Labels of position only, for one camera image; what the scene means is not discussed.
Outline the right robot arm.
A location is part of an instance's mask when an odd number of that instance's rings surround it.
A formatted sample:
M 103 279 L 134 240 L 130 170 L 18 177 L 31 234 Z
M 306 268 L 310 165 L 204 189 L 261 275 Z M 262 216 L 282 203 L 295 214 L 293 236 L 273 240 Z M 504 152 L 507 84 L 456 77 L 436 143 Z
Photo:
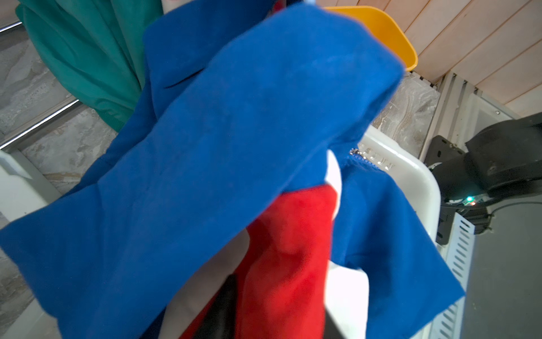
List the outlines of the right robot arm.
M 498 122 L 478 132 L 463 151 L 443 136 L 432 139 L 424 163 L 436 178 L 441 210 L 436 241 L 448 244 L 455 215 L 488 230 L 488 208 L 541 193 L 541 114 Z

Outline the blue red white jacket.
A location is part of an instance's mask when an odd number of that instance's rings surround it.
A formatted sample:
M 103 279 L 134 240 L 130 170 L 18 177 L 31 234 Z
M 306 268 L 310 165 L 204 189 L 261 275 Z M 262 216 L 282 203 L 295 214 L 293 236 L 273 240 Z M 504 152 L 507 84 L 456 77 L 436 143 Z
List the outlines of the blue red white jacket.
M 352 149 L 405 67 L 363 25 L 298 3 L 191 1 L 145 31 L 133 116 L 79 185 L 7 225 L 1 248 L 63 338 L 152 338 L 167 305 L 229 275 L 234 338 L 322 338 L 330 267 L 342 323 L 410 338 L 464 296 L 402 190 Z

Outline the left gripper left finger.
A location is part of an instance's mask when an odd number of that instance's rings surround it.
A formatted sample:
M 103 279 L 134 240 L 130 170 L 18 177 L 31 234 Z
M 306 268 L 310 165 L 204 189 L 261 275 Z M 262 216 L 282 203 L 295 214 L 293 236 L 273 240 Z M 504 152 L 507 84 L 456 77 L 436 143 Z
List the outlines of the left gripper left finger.
M 237 277 L 229 275 L 193 338 L 233 339 L 235 337 L 237 292 Z

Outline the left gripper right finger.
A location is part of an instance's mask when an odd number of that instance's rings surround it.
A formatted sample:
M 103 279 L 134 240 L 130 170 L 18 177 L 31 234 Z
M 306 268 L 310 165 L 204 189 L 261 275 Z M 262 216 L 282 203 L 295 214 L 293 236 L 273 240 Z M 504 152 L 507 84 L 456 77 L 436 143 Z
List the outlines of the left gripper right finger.
M 323 332 L 323 339 L 344 339 L 337 324 L 332 319 L 330 312 L 325 308 L 325 325 Z

